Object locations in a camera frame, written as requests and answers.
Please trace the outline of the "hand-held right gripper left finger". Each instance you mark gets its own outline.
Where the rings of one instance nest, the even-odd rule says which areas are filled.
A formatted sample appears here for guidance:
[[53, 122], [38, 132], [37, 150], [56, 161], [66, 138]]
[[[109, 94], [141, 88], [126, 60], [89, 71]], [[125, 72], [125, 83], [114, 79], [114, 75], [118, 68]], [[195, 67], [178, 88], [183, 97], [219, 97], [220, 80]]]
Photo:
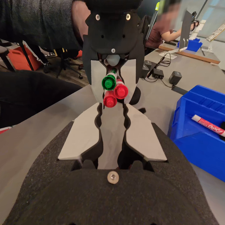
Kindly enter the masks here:
[[101, 116], [102, 103], [96, 103], [74, 120], [58, 160], [78, 160], [80, 163], [91, 160], [98, 166], [103, 153]]

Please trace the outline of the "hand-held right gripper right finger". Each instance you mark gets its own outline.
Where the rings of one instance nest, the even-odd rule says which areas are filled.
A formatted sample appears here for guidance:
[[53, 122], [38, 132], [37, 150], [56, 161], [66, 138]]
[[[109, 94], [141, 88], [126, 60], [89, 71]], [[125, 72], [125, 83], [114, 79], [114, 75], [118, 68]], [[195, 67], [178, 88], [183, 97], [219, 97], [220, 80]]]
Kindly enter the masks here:
[[143, 167], [151, 167], [151, 161], [166, 162], [167, 157], [147, 116], [130, 104], [124, 104], [123, 115], [125, 132], [118, 166], [130, 167], [134, 161], [140, 161]]

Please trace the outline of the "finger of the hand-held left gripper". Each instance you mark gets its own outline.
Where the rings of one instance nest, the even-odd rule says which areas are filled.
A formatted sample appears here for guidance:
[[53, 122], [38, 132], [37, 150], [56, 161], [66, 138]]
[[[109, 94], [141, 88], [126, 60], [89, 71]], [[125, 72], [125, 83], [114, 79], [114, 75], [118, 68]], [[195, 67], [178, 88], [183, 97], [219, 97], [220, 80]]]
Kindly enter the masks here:
[[123, 79], [125, 86], [128, 88], [128, 95], [124, 103], [130, 103], [136, 88], [136, 59], [127, 60], [120, 69], [120, 77]]
[[102, 80], [107, 75], [107, 67], [102, 61], [91, 60], [91, 89], [97, 102], [103, 103]]

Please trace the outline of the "green cap marker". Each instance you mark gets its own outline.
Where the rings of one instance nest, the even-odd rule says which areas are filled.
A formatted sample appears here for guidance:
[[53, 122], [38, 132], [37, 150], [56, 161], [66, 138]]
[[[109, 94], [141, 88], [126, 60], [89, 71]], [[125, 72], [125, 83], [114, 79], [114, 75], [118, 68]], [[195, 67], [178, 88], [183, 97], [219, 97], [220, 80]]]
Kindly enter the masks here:
[[117, 80], [117, 69], [112, 68], [110, 72], [103, 78], [102, 87], [106, 91], [114, 90], [114, 88], [116, 87], [116, 80]]

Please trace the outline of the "red cap marker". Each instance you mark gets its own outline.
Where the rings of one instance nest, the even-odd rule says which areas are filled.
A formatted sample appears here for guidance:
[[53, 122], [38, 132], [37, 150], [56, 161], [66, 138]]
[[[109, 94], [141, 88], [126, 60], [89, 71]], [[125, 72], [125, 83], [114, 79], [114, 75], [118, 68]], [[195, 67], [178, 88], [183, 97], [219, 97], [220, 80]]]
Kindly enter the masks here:
[[116, 80], [114, 95], [117, 99], [124, 99], [128, 95], [128, 88], [125, 86], [125, 84], [123, 83], [121, 79]]
[[103, 97], [103, 104], [108, 108], [113, 108], [117, 104], [117, 98], [113, 90], [105, 90]]

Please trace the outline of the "person's left forearm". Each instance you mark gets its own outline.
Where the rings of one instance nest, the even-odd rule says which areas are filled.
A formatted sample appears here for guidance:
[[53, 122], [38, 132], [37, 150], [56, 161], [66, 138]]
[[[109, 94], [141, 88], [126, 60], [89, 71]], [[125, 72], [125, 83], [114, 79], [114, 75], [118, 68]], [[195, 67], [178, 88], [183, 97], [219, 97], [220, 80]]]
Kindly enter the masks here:
[[48, 50], [82, 50], [89, 15], [82, 0], [1, 0], [0, 38]]

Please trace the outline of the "black battery box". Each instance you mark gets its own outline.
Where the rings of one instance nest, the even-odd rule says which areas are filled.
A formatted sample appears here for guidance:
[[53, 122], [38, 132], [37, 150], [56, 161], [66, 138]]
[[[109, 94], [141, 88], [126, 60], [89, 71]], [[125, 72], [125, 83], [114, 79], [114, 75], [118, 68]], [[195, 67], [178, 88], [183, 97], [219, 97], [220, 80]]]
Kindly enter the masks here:
[[153, 69], [155, 66], [156, 66], [156, 63], [145, 60], [142, 67], [140, 78], [142, 79], [145, 79], [146, 77], [149, 78], [151, 74], [153, 73]]

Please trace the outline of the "black charger block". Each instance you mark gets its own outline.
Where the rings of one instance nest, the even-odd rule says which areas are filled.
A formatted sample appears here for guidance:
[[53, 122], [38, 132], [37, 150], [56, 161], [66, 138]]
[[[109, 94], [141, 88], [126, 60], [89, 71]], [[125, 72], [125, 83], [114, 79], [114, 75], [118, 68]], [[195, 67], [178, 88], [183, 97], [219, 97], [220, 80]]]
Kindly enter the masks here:
[[156, 79], [159, 79], [159, 80], [162, 80], [162, 79], [164, 78], [163, 70], [154, 68], [154, 69], [152, 70], [152, 77], [153, 77], [153, 78], [156, 78]]

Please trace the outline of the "black office chair base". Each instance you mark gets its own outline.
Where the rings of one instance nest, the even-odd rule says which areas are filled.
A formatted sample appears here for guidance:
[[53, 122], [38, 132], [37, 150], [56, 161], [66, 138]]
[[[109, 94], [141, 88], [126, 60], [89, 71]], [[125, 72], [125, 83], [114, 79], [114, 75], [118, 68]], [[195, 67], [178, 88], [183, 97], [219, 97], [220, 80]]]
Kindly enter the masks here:
[[52, 53], [54, 53], [55, 57], [59, 58], [60, 61], [58, 62], [58, 64], [51, 64], [50, 62], [46, 63], [43, 68], [45, 74], [49, 74], [50, 72], [55, 71], [57, 72], [56, 78], [59, 78], [62, 71], [71, 70], [77, 74], [78, 79], [83, 79], [83, 76], [80, 72], [84, 69], [83, 64], [78, 64], [72, 61], [79, 58], [78, 50], [58, 48], [54, 49]]

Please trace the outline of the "black power adapter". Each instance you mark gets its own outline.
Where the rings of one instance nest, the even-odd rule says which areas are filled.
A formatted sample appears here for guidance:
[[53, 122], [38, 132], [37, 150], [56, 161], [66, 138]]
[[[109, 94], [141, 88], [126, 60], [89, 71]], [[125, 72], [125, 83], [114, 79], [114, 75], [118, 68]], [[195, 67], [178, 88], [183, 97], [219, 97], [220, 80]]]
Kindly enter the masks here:
[[182, 75], [180, 72], [173, 71], [171, 76], [169, 77], [169, 83], [173, 86], [176, 86], [178, 82], [181, 80]]

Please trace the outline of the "yellow tipped dark pole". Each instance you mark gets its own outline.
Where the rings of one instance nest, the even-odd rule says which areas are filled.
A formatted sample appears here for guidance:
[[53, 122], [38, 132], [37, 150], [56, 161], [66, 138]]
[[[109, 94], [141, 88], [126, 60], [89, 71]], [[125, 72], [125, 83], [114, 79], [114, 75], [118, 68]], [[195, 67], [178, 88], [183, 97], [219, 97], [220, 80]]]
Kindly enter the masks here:
[[148, 38], [150, 36], [150, 33], [152, 31], [153, 25], [155, 24], [156, 17], [157, 17], [157, 14], [158, 14], [158, 10], [159, 10], [159, 2], [156, 4], [155, 11], [153, 13], [151, 22], [150, 22], [150, 24], [148, 26], [148, 32], [147, 32], [146, 37], [145, 37], [145, 42], [148, 40]]

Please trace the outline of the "large blue plastic bin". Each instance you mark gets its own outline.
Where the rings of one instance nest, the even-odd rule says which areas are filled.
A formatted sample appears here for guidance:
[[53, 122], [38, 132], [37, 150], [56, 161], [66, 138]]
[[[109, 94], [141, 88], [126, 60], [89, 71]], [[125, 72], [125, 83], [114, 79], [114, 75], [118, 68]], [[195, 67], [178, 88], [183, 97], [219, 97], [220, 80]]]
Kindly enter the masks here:
[[225, 181], [225, 140], [193, 121], [194, 115], [222, 128], [225, 95], [195, 86], [178, 100], [170, 131], [170, 139], [192, 164]]

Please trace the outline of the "person's dark pants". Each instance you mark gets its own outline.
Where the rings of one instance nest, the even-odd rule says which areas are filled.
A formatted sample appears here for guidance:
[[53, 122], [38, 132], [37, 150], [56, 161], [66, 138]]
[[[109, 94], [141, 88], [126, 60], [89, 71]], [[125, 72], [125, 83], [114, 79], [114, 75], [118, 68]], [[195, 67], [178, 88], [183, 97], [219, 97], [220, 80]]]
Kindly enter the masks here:
[[41, 72], [0, 72], [0, 128], [17, 125], [81, 88]]

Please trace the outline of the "white marker red label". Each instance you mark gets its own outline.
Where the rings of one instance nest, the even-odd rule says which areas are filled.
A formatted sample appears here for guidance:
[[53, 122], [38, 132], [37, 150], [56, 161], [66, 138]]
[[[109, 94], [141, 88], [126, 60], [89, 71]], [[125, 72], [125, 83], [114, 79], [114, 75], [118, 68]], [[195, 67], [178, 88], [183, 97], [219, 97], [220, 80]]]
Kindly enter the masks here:
[[5, 127], [5, 128], [0, 128], [0, 134], [4, 133], [5, 131], [7, 131], [7, 130], [13, 128], [13, 127], [15, 127], [15, 125], [9, 126], [9, 127]]
[[213, 123], [203, 119], [202, 117], [198, 116], [198, 115], [194, 115], [192, 118], [191, 118], [193, 121], [203, 125], [204, 127], [210, 129], [211, 131], [217, 133], [218, 135], [222, 136], [222, 137], [225, 137], [225, 130], [214, 125]]

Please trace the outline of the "wooden edged desk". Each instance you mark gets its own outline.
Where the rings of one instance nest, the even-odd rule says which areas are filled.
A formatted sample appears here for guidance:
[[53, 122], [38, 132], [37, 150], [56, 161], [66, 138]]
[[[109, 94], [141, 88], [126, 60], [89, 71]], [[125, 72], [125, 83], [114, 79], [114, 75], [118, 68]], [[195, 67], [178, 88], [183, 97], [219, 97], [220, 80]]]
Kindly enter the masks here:
[[[179, 48], [177, 48], [176, 46], [172, 46], [172, 45], [163, 43], [159, 46], [159, 49], [162, 49], [164, 51], [172, 51], [172, 50], [177, 50]], [[177, 54], [187, 56], [189, 58], [201, 60], [204, 62], [213, 63], [216, 65], [218, 65], [220, 63], [220, 60], [215, 56], [214, 53], [210, 53], [210, 52], [203, 53], [201, 51], [201, 49], [199, 49], [197, 52], [184, 50], [181, 52], [177, 52]]]

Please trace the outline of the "small blue plastic bin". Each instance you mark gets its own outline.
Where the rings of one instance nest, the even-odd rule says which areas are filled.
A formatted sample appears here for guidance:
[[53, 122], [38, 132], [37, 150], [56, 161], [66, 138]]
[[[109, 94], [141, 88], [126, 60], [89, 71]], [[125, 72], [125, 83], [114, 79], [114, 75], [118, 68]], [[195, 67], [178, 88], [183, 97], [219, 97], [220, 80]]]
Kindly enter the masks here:
[[183, 42], [185, 44], [187, 44], [186, 47], [183, 47], [184, 50], [189, 50], [189, 51], [193, 51], [193, 52], [197, 52], [201, 46], [202, 46], [202, 42], [200, 42], [200, 39], [195, 38], [194, 40], [185, 40], [185, 38], [183, 39]]

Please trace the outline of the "grey monitor on stand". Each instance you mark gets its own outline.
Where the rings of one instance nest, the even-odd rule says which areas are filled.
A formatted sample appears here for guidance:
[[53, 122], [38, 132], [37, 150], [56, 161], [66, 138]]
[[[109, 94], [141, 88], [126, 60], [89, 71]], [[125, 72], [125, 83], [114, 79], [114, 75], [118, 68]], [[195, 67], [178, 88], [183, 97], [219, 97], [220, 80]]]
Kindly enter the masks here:
[[192, 14], [186, 10], [182, 21], [181, 36], [179, 41], [180, 52], [187, 49], [191, 24], [192, 24]]

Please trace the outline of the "orange plastic crate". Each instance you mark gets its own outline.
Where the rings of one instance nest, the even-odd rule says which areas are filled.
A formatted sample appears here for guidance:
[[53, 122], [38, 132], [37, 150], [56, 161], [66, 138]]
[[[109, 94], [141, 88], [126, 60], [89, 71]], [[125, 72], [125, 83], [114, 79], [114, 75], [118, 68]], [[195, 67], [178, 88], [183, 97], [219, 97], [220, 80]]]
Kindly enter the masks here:
[[[36, 71], [41, 66], [42, 63], [37, 60], [37, 58], [26, 47], [26, 45], [24, 45], [24, 48], [27, 52], [28, 58], [29, 58], [29, 60], [32, 64], [33, 69]], [[17, 47], [15, 49], [9, 49], [8, 57], [10, 58], [13, 66], [16, 70], [29, 70], [29, 71], [31, 71], [29, 63], [28, 63], [21, 47]]]

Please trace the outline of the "light wooden stand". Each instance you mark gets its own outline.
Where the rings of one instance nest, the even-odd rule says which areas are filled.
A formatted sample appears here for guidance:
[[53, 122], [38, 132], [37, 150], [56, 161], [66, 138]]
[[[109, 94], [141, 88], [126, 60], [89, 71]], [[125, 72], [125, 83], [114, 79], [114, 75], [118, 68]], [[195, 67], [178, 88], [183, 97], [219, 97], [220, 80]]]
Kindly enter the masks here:
[[225, 23], [222, 24], [216, 31], [214, 31], [211, 35], [209, 35], [206, 40], [208, 42], [211, 42], [217, 38], [218, 35], [220, 35], [225, 30]]

